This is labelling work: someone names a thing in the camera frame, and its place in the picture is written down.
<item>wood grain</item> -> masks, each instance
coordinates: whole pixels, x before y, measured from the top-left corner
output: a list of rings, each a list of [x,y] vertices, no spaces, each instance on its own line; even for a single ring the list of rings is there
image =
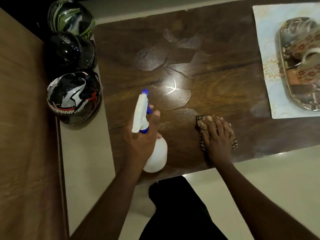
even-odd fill
[[[0,239],[65,239],[43,42],[0,9]]]
[[[319,117],[272,119],[252,6],[312,0],[243,0],[95,28],[99,70],[116,171],[125,157],[123,126],[143,88],[161,111],[168,161],[155,181],[212,167],[198,148],[198,114],[223,116],[239,148],[233,161],[320,143]]]

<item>black helmet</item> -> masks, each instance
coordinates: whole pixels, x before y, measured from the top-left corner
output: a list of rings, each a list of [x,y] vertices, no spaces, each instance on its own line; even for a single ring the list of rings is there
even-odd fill
[[[68,32],[54,33],[45,45],[47,75],[53,79],[77,70],[94,69],[97,56],[93,41]]]
[[[47,102],[60,121],[85,121],[101,103],[98,74],[93,71],[68,73],[53,80],[47,88]]]
[[[67,31],[89,39],[94,28],[94,18],[74,0],[57,0],[49,8],[48,25],[53,32]]]

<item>checkered cloth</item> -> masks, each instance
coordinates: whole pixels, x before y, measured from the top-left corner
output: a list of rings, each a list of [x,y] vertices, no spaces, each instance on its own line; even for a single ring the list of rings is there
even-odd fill
[[[203,118],[206,117],[209,121],[213,122],[213,119],[211,116],[206,116],[206,115],[197,115],[195,117],[195,120],[197,122],[197,125],[200,129],[203,129],[205,131],[205,133],[208,135],[208,137],[210,138],[209,136],[209,132],[208,132],[208,129],[207,129],[207,126],[203,123]],[[237,138],[235,137],[234,135],[234,132],[233,132],[233,129],[231,129],[231,133],[233,134],[234,136],[234,142],[233,142],[233,145],[232,145],[232,149],[236,149],[238,147],[238,140]],[[200,136],[200,140],[199,140],[199,148],[203,151],[206,150],[206,146],[205,146],[205,143],[203,142],[201,136]]]

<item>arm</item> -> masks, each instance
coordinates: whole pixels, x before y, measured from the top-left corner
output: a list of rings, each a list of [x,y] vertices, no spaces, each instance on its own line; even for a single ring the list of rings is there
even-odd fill
[[[201,136],[254,239],[318,239],[261,193],[234,167],[230,160],[233,143],[231,129],[223,119],[213,119],[217,129],[210,121],[204,120],[210,139],[203,131]]]
[[[128,156],[101,198],[78,226],[71,239],[118,239],[125,222],[134,188],[155,147],[160,112],[149,119],[146,134],[132,133],[132,120],[125,127]]]

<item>tray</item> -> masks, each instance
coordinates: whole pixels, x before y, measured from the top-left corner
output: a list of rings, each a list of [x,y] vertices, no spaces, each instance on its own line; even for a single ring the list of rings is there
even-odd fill
[[[286,81],[289,94],[298,106],[315,112],[320,111],[320,83],[303,84],[299,81],[296,68],[301,61],[290,55],[288,47],[299,35],[317,25],[316,21],[308,17],[297,17],[285,21],[278,31],[283,78]]]

